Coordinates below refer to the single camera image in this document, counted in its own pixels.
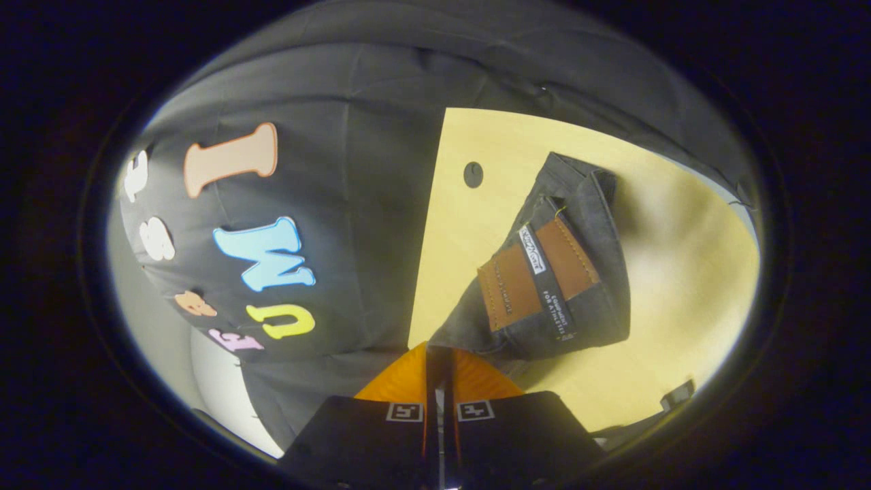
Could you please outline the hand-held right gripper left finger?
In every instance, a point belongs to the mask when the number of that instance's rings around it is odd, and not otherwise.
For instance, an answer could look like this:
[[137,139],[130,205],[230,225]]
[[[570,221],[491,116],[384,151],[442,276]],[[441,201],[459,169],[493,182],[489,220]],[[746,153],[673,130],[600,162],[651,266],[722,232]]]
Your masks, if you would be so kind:
[[351,397],[328,397],[280,458],[310,489],[435,489],[427,347],[418,344]]

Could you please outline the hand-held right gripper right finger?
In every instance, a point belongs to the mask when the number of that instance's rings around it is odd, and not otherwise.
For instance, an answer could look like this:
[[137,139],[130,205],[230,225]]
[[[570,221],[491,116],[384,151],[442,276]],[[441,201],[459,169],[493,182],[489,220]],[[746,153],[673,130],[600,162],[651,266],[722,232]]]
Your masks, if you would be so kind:
[[563,400],[448,348],[444,489],[557,489],[606,453]]

